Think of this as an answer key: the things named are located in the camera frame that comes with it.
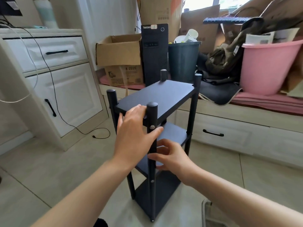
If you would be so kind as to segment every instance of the drawer handle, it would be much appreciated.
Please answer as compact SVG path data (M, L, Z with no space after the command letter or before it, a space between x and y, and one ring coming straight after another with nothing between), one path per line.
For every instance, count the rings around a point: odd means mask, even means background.
M68 50L56 51L56 52L47 52L47 55L57 54L57 53L68 53Z
M215 134L215 133L211 133L211 132L208 132L208 131L205 130L205 129L203 129L203 132L204 132L204 133L211 134L211 135L216 135L216 136L224 137L224 134Z
M49 100L48 100L48 99L44 99L44 101L47 102L48 105L49 105L49 107L51 108L51 110L52 110L52 112L53 112L53 117L57 117L57 115L56 115L56 113L55 113L53 107L51 106L51 103L49 102Z

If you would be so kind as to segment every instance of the shelf board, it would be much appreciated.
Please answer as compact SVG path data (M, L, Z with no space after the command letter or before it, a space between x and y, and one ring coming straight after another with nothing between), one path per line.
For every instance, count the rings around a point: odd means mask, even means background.
M157 140L161 139L169 139L171 141L179 143L181 146L184 145L184 143L187 141L189 136L186 133L186 130L183 128L180 128L170 122L167 122L165 125L163 125L164 131L161 133L161 135L157 138ZM142 160L137 164L135 167L141 174L143 174L145 177L148 177L148 159L147 155L142 158Z
M162 171L156 181L156 217L168 202L172 194L180 185L180 180L170 171ZM149 200L149 183L146 179L137 189L135 201L151 219L151 207Z
M118 101L116 113L125 114L138 104L146 106L149 102L158 103L158 124L178 109L195 93L192 84L172 80L159 81Z

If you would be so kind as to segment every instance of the person's arm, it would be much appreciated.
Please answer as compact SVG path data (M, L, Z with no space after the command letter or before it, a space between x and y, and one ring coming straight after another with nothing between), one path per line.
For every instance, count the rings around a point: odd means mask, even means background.
M112 193L136 164L147 154L163 131L149 134L142 129L146 107L138 105L124 119L120 114L114 156L95 173L49 210L32 227L93 226Z
M170 170L184 184L211 200L239 226L303 226L303 214L199 168L178 143L160 140L158 146L161 147L157 148L157 153L148 155L150 159L164 164L158 169Z

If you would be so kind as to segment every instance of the white cable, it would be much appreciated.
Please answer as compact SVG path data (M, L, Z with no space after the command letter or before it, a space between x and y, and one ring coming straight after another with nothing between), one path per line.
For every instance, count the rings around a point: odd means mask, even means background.
M38 83L38 69L37 69L37 67L36 67L36 65L35 65L35 63L34 63L34 61L32 60L31 55L29 54L29 51L28 51L28 49L27 49L27 46L26 46L24 40L22 39L22 37L21 37L13 28L11 28L10 26L5 25L5 24L0 24L0 25L1 25L1 26L6 26L6 27L10 28L11 30L13 30L13 32L14 32L15 34L17 34L17 36L18 36L18 37L21 39L21 41L23 42L23 44L24 44L24 46L25 46L25 48L26 48L26 51L27 51L27 53L28 53L28 56L29 56L29 58L31 59L31 61L33 62L33 65L35 66L35 69L36 69L36 76L37 76L36 83L35 83L35 85L34 85L32 91L30 91L29 94L28 94L27 96L25 96L24 98L22 98L22 99L20 99L20 100L14 101L14 102L7 102L7 101L3 101L3 100L0 99L0 101L3 102L3 103L17 103L17 102L20 102L21 100L24 100L25 98L29 97L29 96L33 93L33 91L34 91L34 89L35 89L35 87L36 87L36 85L37 85L37 83Z

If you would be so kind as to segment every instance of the black shelf rack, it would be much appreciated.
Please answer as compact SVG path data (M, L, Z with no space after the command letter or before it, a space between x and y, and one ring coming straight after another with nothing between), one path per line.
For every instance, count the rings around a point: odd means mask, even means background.
M119 113L125 115L128 110L138 104L147 106L146 116L143 119L143 125L147 127L147 132L152 132L158 125L163 126L164 131L158 140L169 139L182 146L185 145L184 151L188 155L202 75L195 75L194 84L166 80L166 76L166 70L161 70L161 81L119 101L115 90L107 90L114 126L117 132ZM166 118L190 97L191 106L187 130L166 122ZM149 153L154 152L157 152L157 140L153 142L149 150ZM131 173L127 176L131 198L148 215L150 221L154 222L179 186L180 180L169 171L158 171L156 162L149 160L147 155L135 168L146 177L146 180L135 189Z

